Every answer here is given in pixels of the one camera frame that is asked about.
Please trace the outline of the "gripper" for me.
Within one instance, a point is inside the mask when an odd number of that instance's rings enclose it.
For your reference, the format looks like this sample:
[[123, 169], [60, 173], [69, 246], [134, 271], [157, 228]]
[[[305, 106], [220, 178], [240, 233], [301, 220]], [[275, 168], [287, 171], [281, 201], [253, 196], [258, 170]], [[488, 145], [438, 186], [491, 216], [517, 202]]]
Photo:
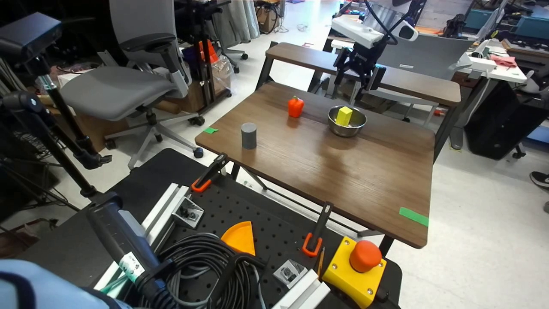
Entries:
[[370, 73], [365, 78], [363, 91], [377, 90], [386, 72], [384, 65], [378, 65], [379, 46], [366, 48], [359, 43], [354, 43], [353, 48], [341, 49], [335, 60], [335, 85], [340, 85], [347, 70], [356, 73]]

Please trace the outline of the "yellow cup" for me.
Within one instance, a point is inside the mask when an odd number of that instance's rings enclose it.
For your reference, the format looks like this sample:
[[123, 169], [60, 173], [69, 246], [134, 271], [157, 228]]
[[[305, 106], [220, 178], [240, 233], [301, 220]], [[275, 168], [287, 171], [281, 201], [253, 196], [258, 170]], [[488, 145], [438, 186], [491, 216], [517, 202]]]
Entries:
[[337, 115], [335, 117], [335, 122], [341, 127], [349, 127], [351, 121], [353, 110], [347, 106], [343, 106], [338, 109]]

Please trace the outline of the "metal bowl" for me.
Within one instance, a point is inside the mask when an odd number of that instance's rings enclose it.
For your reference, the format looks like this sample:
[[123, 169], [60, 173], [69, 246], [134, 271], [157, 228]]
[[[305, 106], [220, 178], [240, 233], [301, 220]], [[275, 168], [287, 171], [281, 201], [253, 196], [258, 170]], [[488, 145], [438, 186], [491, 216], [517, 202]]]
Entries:
[[353, 110], [352, 118], [349, 123], [349, 127], [341, 127], [336, 124], [335, 117], [337, 115], [337, 111], [339, 108], [346, 106], [346, 105], [339, 105], [334, 106], [329, 109], [328, 111], [328, 127], [329, 130], [339, 136], [339, 137], [345, 137], [345, 138], [351, 138], [355, 137], [360, 133], [362, 128], [365, 126], [365, 124], [368, 121], [367, 116], [365, 113], [361, 112], [359, 109], [351, 106], [347, 106]]

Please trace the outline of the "brown wooden bench table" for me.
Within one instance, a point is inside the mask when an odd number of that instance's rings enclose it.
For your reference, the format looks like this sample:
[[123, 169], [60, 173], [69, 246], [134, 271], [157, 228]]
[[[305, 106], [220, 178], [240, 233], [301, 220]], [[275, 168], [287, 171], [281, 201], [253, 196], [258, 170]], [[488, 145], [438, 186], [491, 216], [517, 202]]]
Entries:
[[[256, 89], [272, 81], [269, 73], [275, 60], [298, 65], [303, 68], [314, 69], [320, 73], [335, 74], [337, 72], [334, 64], [338, 55], [329, 53], [328, 51], [311, 49], [286, 42], [271, 42], [265, 55], [266, 58], [259, 74]], [[436, 161], [464, 106], [459, 84], [388, 67], [379, 87], [428, 100], [448, 108], [446, 116], [435, 135], [433, 161]]]

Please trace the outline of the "orange toy bell pepper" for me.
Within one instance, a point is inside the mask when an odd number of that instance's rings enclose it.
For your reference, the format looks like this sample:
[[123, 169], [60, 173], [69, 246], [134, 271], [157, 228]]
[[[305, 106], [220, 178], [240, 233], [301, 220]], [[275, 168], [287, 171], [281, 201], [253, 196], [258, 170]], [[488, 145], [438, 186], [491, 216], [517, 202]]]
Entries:
[[305, 103], [297, 96], [292, 96], [288, 100], [288, 115], [292, 118], [299, 118], [302, 115]]

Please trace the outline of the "grey partition panel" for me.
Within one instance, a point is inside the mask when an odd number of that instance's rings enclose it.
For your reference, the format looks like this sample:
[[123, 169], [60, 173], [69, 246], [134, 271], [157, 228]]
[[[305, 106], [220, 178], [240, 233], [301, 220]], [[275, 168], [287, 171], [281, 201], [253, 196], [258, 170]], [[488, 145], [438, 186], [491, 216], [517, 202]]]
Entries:
[[387, 45], [377, 63], [387, 68], [451, 80], [455, 72], [467, 66], [459, 61], [473, 43], [469, 39], [420, 33], [412, 42], [398, 39], [398, 44]]

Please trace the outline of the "grey cylinder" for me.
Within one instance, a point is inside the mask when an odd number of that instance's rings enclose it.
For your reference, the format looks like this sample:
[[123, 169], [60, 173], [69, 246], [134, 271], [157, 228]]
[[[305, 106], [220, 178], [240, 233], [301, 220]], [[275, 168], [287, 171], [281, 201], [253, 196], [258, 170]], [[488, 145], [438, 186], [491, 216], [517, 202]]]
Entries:
[[241, 125], [241, 142], [244, 149], [257, 147], [257, 126], [254, 123], [246, 122]]

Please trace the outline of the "white desk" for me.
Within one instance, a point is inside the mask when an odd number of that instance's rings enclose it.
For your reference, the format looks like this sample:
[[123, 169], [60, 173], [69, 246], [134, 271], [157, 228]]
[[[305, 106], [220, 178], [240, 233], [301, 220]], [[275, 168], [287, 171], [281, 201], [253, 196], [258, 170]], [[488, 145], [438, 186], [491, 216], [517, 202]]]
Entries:
[[506, 67], [496, 64], [488, 58], [474, 58], [471, 54], [470, 51], [466, 52], [458, 62], [461, 66], [459, 72], [465, 74], [467, 78], [478, 80], [478, 83], [466, 99], [459, 119], [455, 122], [449, 135], [450, 146], [457, 151], [460, 151], [464, 146], [465, 125], [467, 125], [471, 115], [480, 106], [484, 98], [488, 96], [489, 92], [500, 82], [520, 85], [527, 80], [525, 74], [518, 67]]

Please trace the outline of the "red cloth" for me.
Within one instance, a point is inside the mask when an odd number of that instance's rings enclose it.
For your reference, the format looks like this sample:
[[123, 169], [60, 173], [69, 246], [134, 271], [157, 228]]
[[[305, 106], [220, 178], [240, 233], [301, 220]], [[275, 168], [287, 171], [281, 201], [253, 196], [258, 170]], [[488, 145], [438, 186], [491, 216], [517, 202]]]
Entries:
[[515, 57], [511, 56], [503, 56], [503, 55], [496, 55], [496, 54], [490, 54], [490, 59], [496, 63], [496, 65], [500, 65], [506, 68], [516, 68], [518, 65], [516, 64]]

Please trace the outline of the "black cabinet on wheels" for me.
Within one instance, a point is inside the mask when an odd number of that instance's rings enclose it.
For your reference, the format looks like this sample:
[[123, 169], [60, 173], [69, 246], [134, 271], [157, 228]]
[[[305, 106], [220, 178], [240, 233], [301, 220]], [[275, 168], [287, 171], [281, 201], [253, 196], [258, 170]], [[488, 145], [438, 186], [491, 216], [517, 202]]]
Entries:
[[465, 125], [468, 149], [502, 160], [549, 117], [549, 90], [528, 94], [499, 84]]

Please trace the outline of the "black and orange clamp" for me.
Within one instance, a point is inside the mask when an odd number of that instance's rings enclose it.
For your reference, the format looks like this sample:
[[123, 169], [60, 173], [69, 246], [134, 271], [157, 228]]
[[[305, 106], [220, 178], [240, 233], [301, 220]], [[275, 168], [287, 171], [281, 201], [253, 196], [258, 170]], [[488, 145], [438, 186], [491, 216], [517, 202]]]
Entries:
[[314, 225], [314, 230], [309, 232], [302, 245], [302, 252], [310, 257], [315, 258], [321, 251], [323, 244], [323, 232], [326, 230], [327, 221], [331, 215], [333, 209], [333, 203], [325, 202], [322, 211]]
[[218, 175], [226, 175], [225, 166], [228, 163], [226, 153], [220, 153], [210, 164], [201, 176], [191, 184], [193, 192], [204, 192]]

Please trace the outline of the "row of monitors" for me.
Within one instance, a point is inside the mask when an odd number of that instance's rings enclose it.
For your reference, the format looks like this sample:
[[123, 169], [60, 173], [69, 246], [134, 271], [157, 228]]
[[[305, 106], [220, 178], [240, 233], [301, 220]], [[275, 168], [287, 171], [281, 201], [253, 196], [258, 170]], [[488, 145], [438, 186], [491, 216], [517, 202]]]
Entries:
[[497, 31], [498, 39], [525, 39], [549, 42], [549, 12], [539, 15], [532, 12], [530, 15], [512, 15], [504, 11], [502, 21], [493, 21], [492, 15], [498, 10], [471, 9], [465, 15], [464, 33], [478, 34], [483, 26], [488, 24], [490, 29]]

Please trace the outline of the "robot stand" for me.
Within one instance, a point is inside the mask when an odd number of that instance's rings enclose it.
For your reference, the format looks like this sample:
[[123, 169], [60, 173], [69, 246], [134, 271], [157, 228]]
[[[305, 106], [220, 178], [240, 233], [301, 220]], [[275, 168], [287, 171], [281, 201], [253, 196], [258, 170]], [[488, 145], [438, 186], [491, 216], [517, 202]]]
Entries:
[[[170, 184], [190, 185], [203, 174], [206, 167], [173, 149], [164, 149], [145, 164], [135, 168], [128, 176], [108, 189], [123, 199], [123, 209], [139, 221], [153, 209]], [[289, 258], [312, 267], [317, 258], [309, 258], [301, 252], [306, 234], [314, 230], [314, 223], [279, 203], [233, 181], [229, 176], [218, 176], [204, 193], [192, 193], [192, 200], [205, 210], [196, 232], [215, 233], [221, 236], [232, 225], [252, 221], [256, 254], [267, 261], [262, 275], [262, 295], [267, 308], [279, 301], [286, 287], [273, 276], [273, 272]], [[174, 226], [163, 245], [156, 250], [161, 253], [178, 244], [194, 231]], [[324, 231], [326, 248], [323, 266], [335, 253], [342, 236], [333, 231]], [[41, 240], [17, 259], [33, 262], [61, 276], [76, 286], [94, 286], [111, 265], [106, 252], [86, 219], [85, 211], [47, 233]], [[388, 260], [380, 282], [387, 301], [375, 301], [369, 309], [394, 309], [390, 301], [398, 303], [402, 282], [402, 270]], [[190, 279], [180, 285], [184, 300], [202, 300], [213, 289], [217, 276], [210, 272]], [[358, 309], [356, 304], [338, 290], [331, 292], [319, 304], [318, 309]]]

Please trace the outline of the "yellow emergency stop button box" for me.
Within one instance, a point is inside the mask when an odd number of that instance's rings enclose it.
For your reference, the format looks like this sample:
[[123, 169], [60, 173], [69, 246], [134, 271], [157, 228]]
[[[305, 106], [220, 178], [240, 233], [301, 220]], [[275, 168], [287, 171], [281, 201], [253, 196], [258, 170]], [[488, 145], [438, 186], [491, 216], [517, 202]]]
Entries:
[[386, 260], [376, 244], [343, 237], [322, 280], [336, 287], [359, 309], [370, 307], [376, 297]]

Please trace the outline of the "orange plastic wedge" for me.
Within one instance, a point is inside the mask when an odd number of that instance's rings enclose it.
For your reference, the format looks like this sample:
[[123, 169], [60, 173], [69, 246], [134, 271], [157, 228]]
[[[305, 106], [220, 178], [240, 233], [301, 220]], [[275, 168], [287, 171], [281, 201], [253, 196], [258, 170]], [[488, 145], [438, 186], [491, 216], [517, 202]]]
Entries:
[[242, 221], [230, 227], [221, 240], [237, 253], [255, 256], [255, 241], [251, 221]]

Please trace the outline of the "black shoe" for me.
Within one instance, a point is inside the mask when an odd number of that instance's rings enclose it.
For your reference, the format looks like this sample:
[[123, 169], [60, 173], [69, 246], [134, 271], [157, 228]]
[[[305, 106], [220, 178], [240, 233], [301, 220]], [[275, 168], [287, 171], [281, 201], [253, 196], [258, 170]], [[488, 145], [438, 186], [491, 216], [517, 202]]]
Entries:
[[549, 190], [549, 173], [533, 171], [529, 174], [529, 178], [536, 186]]

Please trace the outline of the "grey office chair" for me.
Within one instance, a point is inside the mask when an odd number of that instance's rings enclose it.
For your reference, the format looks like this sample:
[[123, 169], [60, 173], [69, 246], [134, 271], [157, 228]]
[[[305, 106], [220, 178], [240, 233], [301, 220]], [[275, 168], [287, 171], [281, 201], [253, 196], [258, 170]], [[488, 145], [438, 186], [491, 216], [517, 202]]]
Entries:
[[168, 137], [189, 148], [194, 157], [204, 151], [194, 143], [170, 130], [167, 125], [189, 121], [202, 125], [198, 113], [157, 120], [154, 107], [169, 96], [186, 97], [192, 77], [184, 64], [177, 43], [174, 0], [109, 0], [112, 27], [120, 49], [136, 65], [152, 64], [167, 69], [161, 76], [151, 69], [145, 71], [120, 65], [106, 65], [72, 78], [61, 87], [65, 103], [74, 111], [104, 121], [124, 121], [145, 114], [146, 123], [105, 136], [108, 149], [116, 147], [115, 139], [141, 136], [139, 149], [128, 168], [132, 170], [148, 144]]

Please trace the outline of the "aluminium corner bracket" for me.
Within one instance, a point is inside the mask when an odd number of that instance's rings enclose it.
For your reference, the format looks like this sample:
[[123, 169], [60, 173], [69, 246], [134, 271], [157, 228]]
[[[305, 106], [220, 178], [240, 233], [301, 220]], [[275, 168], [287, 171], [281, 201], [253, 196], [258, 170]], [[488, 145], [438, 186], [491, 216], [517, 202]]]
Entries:
[[171, 213], [171, 218], [180, 226], [196, 230], [203, 215], [204, 209], [184, 196], [177, 202], [177, 206]]
[[273, 272], [273, 277], [285, 290], [290, 290], [305, 275], [308, 268], [302, 264], [288, 259]]

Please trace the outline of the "aluminium profile rail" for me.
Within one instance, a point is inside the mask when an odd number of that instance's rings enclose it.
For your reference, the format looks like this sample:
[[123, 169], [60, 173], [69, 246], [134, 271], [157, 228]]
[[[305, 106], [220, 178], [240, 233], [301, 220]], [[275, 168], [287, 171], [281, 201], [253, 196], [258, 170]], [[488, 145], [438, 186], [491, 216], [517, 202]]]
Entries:
[[[170, 225], [170, 220], [176, 206], [186, 197], [187, 186], [172, 183], [163, 193], [161, 198], [153, 206], [143, 223], [142, 229], [145, 231], [144, 236], [151, 246], [153, 251], [156, 251], [162, 243], [167, 229]], [[131, 284], [131, 280], [127, 279], [125, 272], [121, 270], [117, 262], [107, 268], [99, 281], [93, 286], [93, 289], [101, 291], [110, 297], [118, 297], [124, 286]]]
[[317, 272], [308, 270], [272, 309], [315, 309], [331, 292], [318, 279]]

